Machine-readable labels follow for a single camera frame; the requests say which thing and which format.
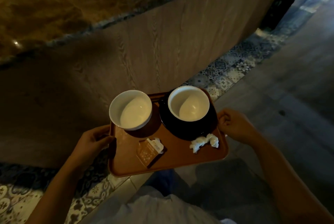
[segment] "tray rim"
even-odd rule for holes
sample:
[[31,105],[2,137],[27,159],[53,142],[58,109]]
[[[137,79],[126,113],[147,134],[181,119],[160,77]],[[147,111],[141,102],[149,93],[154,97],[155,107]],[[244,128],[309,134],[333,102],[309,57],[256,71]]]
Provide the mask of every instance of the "tray rim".
[[[203,89],[203,88],[199,88],[199,89],[202,90],[202,91],[204,91],[204,93],[208,96],[210,103],[213,105],[214,109],[216,110],[216,108],[215,108],[215,106],[214,106],[214,104],[213,104],[213,101],[212,101],[212,99],[211,99],[211,96],[210,96],[209,92],[208,92],[206,89]],[[159,101],[159,99],[160,99],[161,97],[163,97],[163,96],[164,96],[165,94],[167,94],[167,93],[169,93],[169,91],[159,92],[159,93],[153,93],[153,94],[147,94],[147,95],[148,95],[149,98],[151,99],[152,103],[157,103],[157,102]],[[159,98],[158,98],[158,100],[153,101],[152,99],[153,99],[155,96],[159,96]],[[109,129],[109,135],[110,135],[110,136],[114,136],[114,134],[115,134],[115,127],[116,127],[116,125],[115,125],[112,121],[110,121],[110,129]],[[219,161],[219,160],[224,160],[224,159],[228,156],[228,154],[229,154],[229,152],[230,152],[230,149],[229,149],[228,142],[227,142],[227,140],[226,140],[226,136],[225,136],[225,134],[222,134],[222,133],[220,132],[220,130],[219,130],[219,128],[218,128],[218,125],[217,125],[216,129],[217,129],[217,131],[218,131],[218,134],[220,135],[220,139],[221,139],[222,141],[224,141],[224,143],[225,143],[225,145],[226,145],[226,149],[227,149],[227,151],[226,151],[226,155],[225,155],[222,159],[212,160],[212,161],[207,161],[207,162],[200,162],[200,163],[190,163],[190,164],[186,164],[186,165],[175,166],[175,167],[173,167],[173,168],[171,168],[171,169],[178,168],[178,167],[189,166],[189,165],[192,165],[192,164],[210,163],[210,162],[216,162],[216,161]],[[110,172],[110,174],[112,174],[114,177],[117,177],[117,178],[120,178],[120,177],[128,177],[128,176],[133,176],[133,175],[139,175],[139,174],[145,174],[145,173],[149,173],[149,172],[156,172],[156,171],[165,170],[164,168],[162,168],[162,169],[156,169],[156,170],[154,170],[154,171],[147,169],[146,172],[139,172],[139,173],[133,173],[133,174],[131,174],[131,175],[118,176],[118,175],[115,175],[115,174],[110,170],[110,158],[108,158],[108,164],[107,164],[107,166],[108,166],[108,171]]]

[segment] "white tissue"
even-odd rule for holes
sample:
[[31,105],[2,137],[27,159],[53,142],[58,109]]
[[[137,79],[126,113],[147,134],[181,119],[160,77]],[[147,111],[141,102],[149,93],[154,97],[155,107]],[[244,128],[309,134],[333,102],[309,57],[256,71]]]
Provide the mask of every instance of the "white tissue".
[[197,139],[191,141],[189,148],[191,148],[193,153],[196,154],[199,148],[207,144],[209,141],[211,146],[213,146],[214,148],[217,148],[219,146],[218,138],[212,133],[209,133],[206,137],[200,136]]

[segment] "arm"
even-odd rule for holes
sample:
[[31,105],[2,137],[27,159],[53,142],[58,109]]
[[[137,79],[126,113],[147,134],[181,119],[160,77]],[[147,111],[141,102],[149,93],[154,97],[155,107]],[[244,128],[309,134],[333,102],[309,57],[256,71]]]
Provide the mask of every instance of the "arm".
[[114,139],[111,136],[102,138],[108,131],[109,125],[105,125],[83,133],[26,224],[63,224],[65,222],[78,180],[99,152]]
[[219,130],[255,151],[285,223],[334,223],[333,216],[298,177],[282,153],[244,114],[224,109],[218,119]]

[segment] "empty bowl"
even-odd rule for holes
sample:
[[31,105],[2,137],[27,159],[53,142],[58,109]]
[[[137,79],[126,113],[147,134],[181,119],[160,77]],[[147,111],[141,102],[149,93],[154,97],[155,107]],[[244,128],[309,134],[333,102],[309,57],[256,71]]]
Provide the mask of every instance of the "empty bowl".
[[111,121],[124,130],[142,128],[152,115],[152,102],[142,91],[124,91],[114,98],[109,107]]
[[209,111],[210,101],[201,89],[181,86],[169,95],[168,108],[180,120],[198,121]]

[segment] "person's left hand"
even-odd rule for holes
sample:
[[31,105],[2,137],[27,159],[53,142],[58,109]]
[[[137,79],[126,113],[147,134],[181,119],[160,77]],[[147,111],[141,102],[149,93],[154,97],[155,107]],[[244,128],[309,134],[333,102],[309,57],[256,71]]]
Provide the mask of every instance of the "person's left hand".
[[66,163],[71,168],[84,172],[100,151],[115,138],[107,136],[109,129],[109,125],[104,125],[84,132]]

